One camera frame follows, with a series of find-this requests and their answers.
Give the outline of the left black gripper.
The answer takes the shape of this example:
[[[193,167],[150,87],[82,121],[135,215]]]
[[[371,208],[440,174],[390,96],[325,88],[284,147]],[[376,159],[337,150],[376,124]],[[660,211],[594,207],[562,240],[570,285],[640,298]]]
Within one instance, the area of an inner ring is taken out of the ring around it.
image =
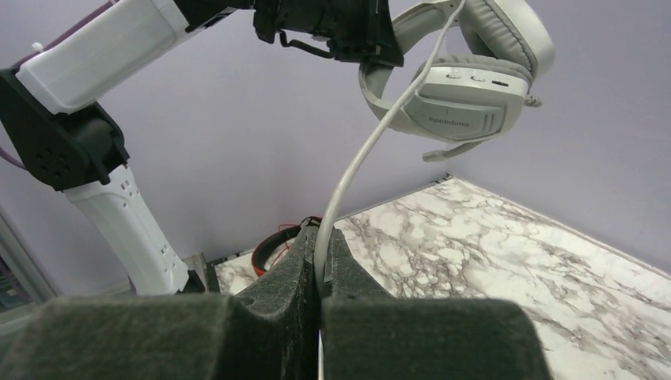
[[[345,63],[404,65],[385,0],[255,1],[260,40]]]

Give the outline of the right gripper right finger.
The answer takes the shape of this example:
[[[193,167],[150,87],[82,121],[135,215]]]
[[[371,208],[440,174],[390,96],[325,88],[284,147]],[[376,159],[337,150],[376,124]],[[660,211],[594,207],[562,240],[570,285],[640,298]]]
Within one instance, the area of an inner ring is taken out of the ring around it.
[[[353,257],[328,247],[321,304],[327,379],[548,379],[531,319],[496,298],[397,298]]]

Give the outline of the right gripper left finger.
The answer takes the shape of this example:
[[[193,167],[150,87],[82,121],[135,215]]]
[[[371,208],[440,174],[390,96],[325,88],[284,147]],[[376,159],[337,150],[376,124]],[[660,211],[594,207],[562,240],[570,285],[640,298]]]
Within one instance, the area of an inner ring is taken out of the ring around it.
[[[235,294],[55,298],[1,364],[4,379],[314,379],[316,229]]]

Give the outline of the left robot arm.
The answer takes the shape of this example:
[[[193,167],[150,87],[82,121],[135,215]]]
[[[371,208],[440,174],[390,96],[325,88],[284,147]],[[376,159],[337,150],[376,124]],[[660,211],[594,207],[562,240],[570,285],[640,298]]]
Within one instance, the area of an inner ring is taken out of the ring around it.
[[[129,168],[123,132],[99,98],[238,10],[257,37],[345,63],[404,63],[386,1],[107,1],[1,71],[1,122],[25,169],[97,228],[138,295],[186,291],[178,257]]]

